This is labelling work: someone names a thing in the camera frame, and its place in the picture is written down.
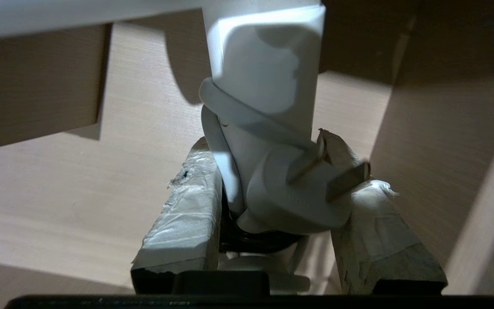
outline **wooden panel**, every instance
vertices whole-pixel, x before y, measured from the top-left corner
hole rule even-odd
[[[419,0],[330,0],[322,38],[312,139],[320,127],[369,158]]]
[[[108,31],[0,39],[0,146],[96,122]]]
[[[490,216],[494,209],[494,2],[423,3],[372,162],[373,174],[401,193],[406,221],[448,267],[452,290],[470,284],[454,274],[478,270],[470,257],[489,247],[471,242],[455,262],[463,270],[449,264],[473,206]],[[478,218],[494,235],[488,217]]]
[[[201,10],[160,17],[197,46],[175,51],[182,69],[195,54],[194,76],[210,76]],[[167,39],[165,29],[114,25],[99,139],[83,138],[93,129],[84,127],[0,147],[0,264],[131,287],[167,183],[203,136],[202,106],[177,85]]]
[[[0,309],[15,297],[31,294],[133,294],[122,286],[0,265]]]

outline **dark wood panel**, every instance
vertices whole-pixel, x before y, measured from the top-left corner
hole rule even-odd
[[[132,289],[0,264],[0,308],[31,294],[133,294]]]
[[[494,1],[423,2],[372,163],[443,266],[476,204],[489,209],[486,227],[494,212]]]
[[[109,31],[0,39],[0,146],[96,122]]]

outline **metal prong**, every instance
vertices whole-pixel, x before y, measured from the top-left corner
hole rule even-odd
[[[371,165],[369,162],[363,162],[362,164],[345,171],[327,183],[325,200],[327,202],[332,202],[341,195],[369,180],[370,176]]]
[[[327,156],[327,143],[323,140],[318,140],[317,145],[308,149],[300,157],[296,158],[287,171],[287,183],[290,184],[304,174],[309,172],[312,168],[316,167]]]

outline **wood grain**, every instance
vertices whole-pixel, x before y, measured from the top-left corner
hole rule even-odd
[[[369,158],[419,0],[324,0],[312,139],[320,127]]]
[[[164,31],[118,23],[111,39],[99,140],[76,129],[0,147],[0,264],[131,286],[167,182],[203,135],[201,105],[176,85]]]
[[[494,227],[486,222],[494,222],[493,162],[494,2],[425,1],[373,148],[372,167],[400,192],[404,219],[448,266],[451,291],[474,284],[475,277],[461,279],[461,273],[485,267],[478,258],[492,253]],[[472,238],[454,263],[457,268],[451,267],[453,249],[463,246],[457,240],[464,239],[459,235],[477,205],[487,215],[473,224],[488,227],[478,234],[487,236]]]
[[[96,122],[109,31],[0,39],[0,146]]]
[[[0,309],[7,301],[31,294],[133,294],[122,286],[104,284],[0,265]]]

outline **wood surface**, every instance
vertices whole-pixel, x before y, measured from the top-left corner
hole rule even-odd
[[[109,31],[0,39],[0,146],[96,123]]]
[[[494,60],[483,61],[494,49],[468,49],[490,37],[474,30],[463,39],[470,27],[455,30],[464,12],[454,8],[451,24],[415,28],[409,39],[418,10],[410,1],[328,6],[313,126],[313,137],[323,127],[372,159],[444,264],[494,160]],[[433,8],[421,23],[445,13]],[[416,31],[436,33],[427,41],[414,39]],[[414,44],[402,63],[407,40]],[[166,184],[203,135],[197,90],[209,75],[200,10],[116,23],[98,123],[0,147],[0,277],[13,278],[0,281],[2,298],[131,287],[130,263],[169,195]],[[336,265],[317,266],[333,258],[328,235],[313,242],[299,272],[317,270],[315,293],[339,290]],[[29,282],[32,289],[20,287]]]
[[[378,41],[381,33],[370,29],[350,31],[353,21],[330,20],[326,31],[341,40],[334,45],[332,36],[324,37],[325,53],[341,55],[322,58],[313,136],[324,127],[368,158],[392,91],[396,45]],[[388,29],[384,20],[379,28],[396,41],[406,25],[396,31],[395,22]],[[357,69],[369,63],[374,76]],[[203,135],[197,92],[207,76],[200,10],[114,24],[99,122],[0,147],[0,269],[52,273],[63,284],[71,277],[130,288],[130,263],[169,195],[167,182]],[[328,233],[312,237],[311,254],[297,269],[312,277],[310,293],[340,291],[330,243]],[[11,276],[16,284],[29,277]],[[73,284],[68,293],[83,289]],[[23,291],[8,289],[14,294],[1,297]]]
[[[371,160],[446,292],[474,293],[494,252],[494,1],[423,2]]]

